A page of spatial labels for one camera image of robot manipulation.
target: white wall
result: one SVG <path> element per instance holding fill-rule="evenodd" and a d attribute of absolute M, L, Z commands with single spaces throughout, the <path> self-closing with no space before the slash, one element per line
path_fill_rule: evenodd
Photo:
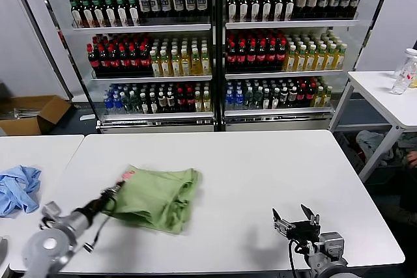
<path fill-rule="evenodd" d="M 0 0 L 0 80 L 12 96 L 68 98 L 20 0 Z"/>
<path fill-rule="evenodd" d="M 358 71 L 395 70 L 417 40 L 417 0 L 385 0 Z"/>

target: table leg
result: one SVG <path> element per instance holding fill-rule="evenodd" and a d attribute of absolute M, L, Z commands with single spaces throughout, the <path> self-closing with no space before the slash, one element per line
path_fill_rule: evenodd
<path fill-rule="evenodd" d="M 391 130 L 386 134 L 384 140 L 382 140 L 378 148 L 372 154 L 372 157 L 360 171 L 359 178 L 361 181 L 365 182 L 369 176 L 371 176 L 373 170 L 378 166 L 382 155 L 394 145 L 394 143 L 398 140 L 399 136 L 401 136 L 403 132 L 404 129 L 400 128 L 399 126 L 391 127 Z"/>
<path fill-rule="evenodd" d="M 352 86 L 352 83 L 349 81 L 345 87 L 345 91 L 343 91 L 343 94 L 341 95 L 338 107 L 336 108 L 336 112 L 334 113 L 332 120 L 330 121 L 330 125 L 328 126 L 328 130 L 330 130 L 332 133 L 335 131 L 336 127 L 339 124 L 341 115 L 343 114 L 346 105 L 349 102 L 349 99 L 351 98 L 353 89 L 354 87 Z"/>

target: white table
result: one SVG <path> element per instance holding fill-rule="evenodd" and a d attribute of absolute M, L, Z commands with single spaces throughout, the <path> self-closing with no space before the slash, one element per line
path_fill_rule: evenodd
<path fill-rule="evenodd" d="M 349 82 L 342 94 L 329 130 L 334 132 L 353 90 L 359 92 L 391 125 L 390 131 L 359 173 L 365 182 L 379 164 L 382 155 L 399 139 L 403 132 L 417 132 L 417 89 L 407 89 L 404 94 L 392 94 L 394 72 L 349 72 Z"/>
<path fill-rule="evenodd" d="M 69 214 L 113 185 L 128 164 L 203 173 L 181 235 L 126 227 L 110 219 L 95 250 L 80 251 L 66 273 L 219 273 L 289 270 L 288 241 L 272 226 L 272 207 L 304 220 L 300 203 L 321 215 L 322 232 L 346 240 L 350 266 L 399 264 L 404 254 L 361 181 L 326 130 L 89 135 L 48 195 Z M 79 243 L 91 242 L 98 216 Z M 21 249 L 36 231 L 28 225 Z M 308 268 L 301 255 L 295 266 Z M 19 253 L 10 267 L 25 271 Z"/>
<path fill-rule="evenodd" d="M 83 135 L 0 137 L 0 172 L 17 165 L 40 169 L 40 187 L 36 196 L 42 207 L 45 204 L 45 193 L 63 173 L 83 139 Z M 10 251 L 15 239 L 22 235 L 24 224 L 37 225 L 37 222 L 38 216 L 35 213 L 19 212 L 12 217 L 0 218 L 0 236 L 8 241 L 6 256 L 0 255 L 0 277 L 8 268 Z"/>

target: green cloth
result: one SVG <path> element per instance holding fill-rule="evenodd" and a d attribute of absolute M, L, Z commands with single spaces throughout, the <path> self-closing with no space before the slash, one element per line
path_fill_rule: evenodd
<path fill-rule="evenodd" d="M 119 190 L 116 208 L 111 201 L 105 214 L 137 225 L 179 234 L 190 219 L 191 202 L 200 172 L 146 171 L 129 166 L 123 175 L 126 182 Z"/>

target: plastic bottle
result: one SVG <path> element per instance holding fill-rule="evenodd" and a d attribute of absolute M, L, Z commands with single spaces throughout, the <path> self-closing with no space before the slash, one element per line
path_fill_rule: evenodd
<path fill-rule="evenodd" d="M 413 57 L 402 69 L 397 80 L 392 86 L 391 93 L 403 94 L 408 86 L 413 82 L 417 74 L 417 57 Z"/>

